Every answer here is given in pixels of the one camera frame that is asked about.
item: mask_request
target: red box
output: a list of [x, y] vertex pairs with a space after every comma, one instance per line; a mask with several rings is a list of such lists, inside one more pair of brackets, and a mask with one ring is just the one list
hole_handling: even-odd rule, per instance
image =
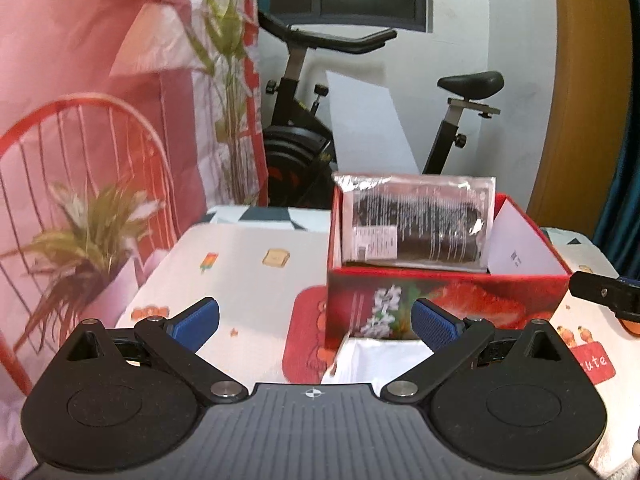
[[[571, 270], [542, 231], [507, 195], [497, 193], [494, 217], [511, 202], [562, 263], [562, 276], [503, 276], [485, 273], [343, 266], [341, 258], [342, 191], [335, 188], [327, 262], [325, 347], [336, 349], [346, 333], [378, 338], [415, 338], [411, 306], [429, 298], [459, 318], [484, 317], [498, 328], [522, 328], [529, 319], [549, 319], [568, 289]], [[385, 326], [370, 326], [374, 308], [393, 318]]]

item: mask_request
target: metal screw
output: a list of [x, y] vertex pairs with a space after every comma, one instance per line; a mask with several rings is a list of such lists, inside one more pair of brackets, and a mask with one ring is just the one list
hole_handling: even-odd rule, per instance
[[211, 393], [216, 397], [237, 397], [242, 393], [242, 384], [235, 381], [218, 381], [211, 385]]
[[393, 381], [386, 390], [396, 397], [411, 397], [418, 393], [418, 386], [411, 381]]

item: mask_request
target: white label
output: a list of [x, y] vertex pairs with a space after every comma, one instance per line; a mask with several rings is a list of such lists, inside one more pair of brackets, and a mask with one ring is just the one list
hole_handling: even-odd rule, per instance
[[353, 254], [356, 262], [394, 260], [398, 257], [398, 228], [395, 225], [353, 228]]

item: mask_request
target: snack package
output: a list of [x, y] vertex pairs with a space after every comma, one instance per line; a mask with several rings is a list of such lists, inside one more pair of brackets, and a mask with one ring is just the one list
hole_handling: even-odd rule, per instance
[[495, 179], [334, 174], [342, 261], [486, 272]]

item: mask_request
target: printed backdrop fabric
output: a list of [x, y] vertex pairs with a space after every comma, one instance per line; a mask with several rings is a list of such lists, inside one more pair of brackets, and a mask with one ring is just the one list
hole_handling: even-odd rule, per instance
[[256, 0], [0, 0], [0, 478], [79, 319], [218, 204], [266, 201]]

